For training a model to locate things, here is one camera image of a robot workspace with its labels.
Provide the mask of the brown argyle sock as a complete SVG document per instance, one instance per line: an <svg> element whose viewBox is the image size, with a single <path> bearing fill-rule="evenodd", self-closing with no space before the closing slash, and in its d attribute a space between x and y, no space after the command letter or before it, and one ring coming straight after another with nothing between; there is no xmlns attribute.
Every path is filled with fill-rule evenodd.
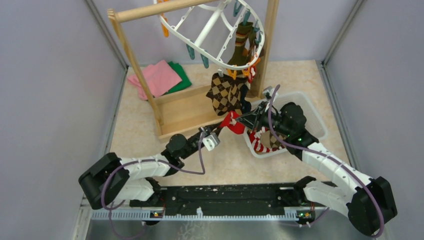
<svg viewBox="0 0 424 240"><path fill-rule="evenodd" d="M236 79L230 78L230 90L228 94L228 105L229 111L235 111L242 113L241 111L241 87L247 81L245 77L237 77Z"/></svg>
<svg viewBox="0 0 424 240"><path fill-rule="evenodd" d="M238 100L236 93L235 80L232 77L214 73L206 97L211 99L214 112L222 116L236 105Z"/></svg>

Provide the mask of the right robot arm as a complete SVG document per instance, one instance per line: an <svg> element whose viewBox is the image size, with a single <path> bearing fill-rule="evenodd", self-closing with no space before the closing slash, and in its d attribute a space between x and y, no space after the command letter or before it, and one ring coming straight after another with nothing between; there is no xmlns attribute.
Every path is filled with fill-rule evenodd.
<svg viewBox="0 0 424 240"><path fill-rule="evenodd" d="M390 183L372 178L346 164L306 129L300 105L285 104L273 112L268 102L235 119L249 130L268 129L273 137L283 136L288 152L325 175L333 185L307 176L296 183L293 200L299 206L319 203L347 217L363 235L377 238L382 227L398 211Z"/></svg>

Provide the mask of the white clothes clip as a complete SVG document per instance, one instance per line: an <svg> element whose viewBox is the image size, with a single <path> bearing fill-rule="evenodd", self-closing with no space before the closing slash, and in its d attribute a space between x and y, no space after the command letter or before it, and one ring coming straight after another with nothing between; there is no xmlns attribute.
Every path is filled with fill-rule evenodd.
<svg viewBox="0 0 424 240"><path fill-rule="evenodd" d="M218 74L218 76L219 76L220 78L222 78L222 77L224 76L223 69L222 69L222 68L219 68L219 69L217 70L217 74Z"/></svg>

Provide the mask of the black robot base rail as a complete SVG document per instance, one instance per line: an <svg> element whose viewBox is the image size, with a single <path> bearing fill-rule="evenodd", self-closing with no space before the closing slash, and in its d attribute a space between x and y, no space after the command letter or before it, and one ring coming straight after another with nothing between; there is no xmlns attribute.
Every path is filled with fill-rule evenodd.
<svg viewBox="0 0 424 240"><path fill-rule="evenodd" d="M160 220L284 221L308 226L320 219L322 205L301 198L294 183L159 186L153 195L129 206L149 211L147 223Z"/></svg>

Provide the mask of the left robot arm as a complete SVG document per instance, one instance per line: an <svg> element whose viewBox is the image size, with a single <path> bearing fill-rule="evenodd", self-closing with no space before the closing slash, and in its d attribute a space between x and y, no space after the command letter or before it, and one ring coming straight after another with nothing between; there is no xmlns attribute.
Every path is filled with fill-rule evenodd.
<svg viewBox="0 0 424 240"><path fill-rule="evenodd" d="M206 173L204 161L201 171L184 170L184 160L203 147L208 151L219 144L222 126L215 123L200 127L189 138L174 134L165 149L147 157L119 157L109 152L97 160L78 178L78 183L93 210L112 210L112 203L140 201L149 207L160 202L160 186L155 177L168 177L178 172L193 175Z"/></svg>

